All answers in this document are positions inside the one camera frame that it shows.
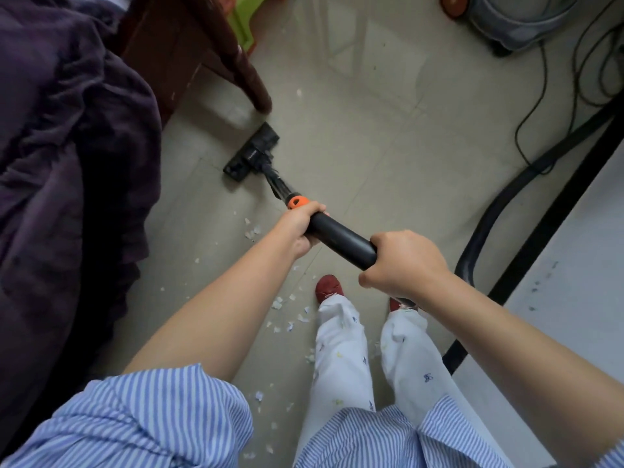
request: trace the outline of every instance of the red shoe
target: red shoe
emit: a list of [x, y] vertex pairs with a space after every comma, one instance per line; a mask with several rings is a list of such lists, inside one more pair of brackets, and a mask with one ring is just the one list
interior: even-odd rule
[[316, 283], [316, 300], [318, 300], [319, 304], [322, 304], [323, 301], [334, 295], [340, 294], [344, 296], [343, 287], [340, 285], [340, 281], [336, 278], [336, 276], [332, 274], [324, 275], [321, 279]]
[[394, 312], [395, 310], [398, 310], [401, 308], [401, 303], [390, 297], [390, 300], [388, 300], [388, 309], [390, 309], [390, 312]]

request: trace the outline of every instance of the white pajama pants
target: white pajama pants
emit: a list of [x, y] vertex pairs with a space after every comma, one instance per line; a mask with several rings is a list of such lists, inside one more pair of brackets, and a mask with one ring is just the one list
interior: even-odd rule
[[[318, 311], [315, 371], [295, 459], [339, 410], [375, 410], [368, 342], [359, 313], [339, 294], [325, 299]], [[426, 329], [427, 320], [417, 311], [400, 309], [390, 312], [381, 331], [381, 366], [394, 389], [395, 405], [418, 427], [435, 403], [449, 395], [479, 435], [509, 463], [450, 377]]]

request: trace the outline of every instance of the black hose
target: black hose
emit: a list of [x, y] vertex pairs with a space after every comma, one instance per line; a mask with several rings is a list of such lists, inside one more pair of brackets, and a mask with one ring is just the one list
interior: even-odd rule
[[456, 275], [474, 287], [474, 266], [477, 263], [483, 245], [486, 243], [490, 230], [509, 202], [518, 195], [520, 190], [540, 175], [542, 171], [596, 133], [622, 106], [624, 106], [624, 92], [620, 92], [613, 97], [598, 113], [542, 154], [503, 188], [479, 220], [479, 224], [472, 233], [471, 239], [468, 241], [459, 261], [457, 261], [457, 266], [455, 267]]

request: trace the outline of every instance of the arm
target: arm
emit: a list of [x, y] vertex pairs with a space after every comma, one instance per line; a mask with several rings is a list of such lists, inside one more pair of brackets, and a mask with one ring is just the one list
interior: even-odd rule
[[364, 287], [402, 296], [453, 332], [560, 465], [596, 463], [624, 438], [624, 385], [453, 275], [411, 231], [371, 241]]
[[310, 216], [324, 210], [311, 202], [285, 212], [259, 243], [174, 314], [124, 372], [200, 362], [208, 375], [232, 379], [294, 260], [313, 245], [303, 235]]

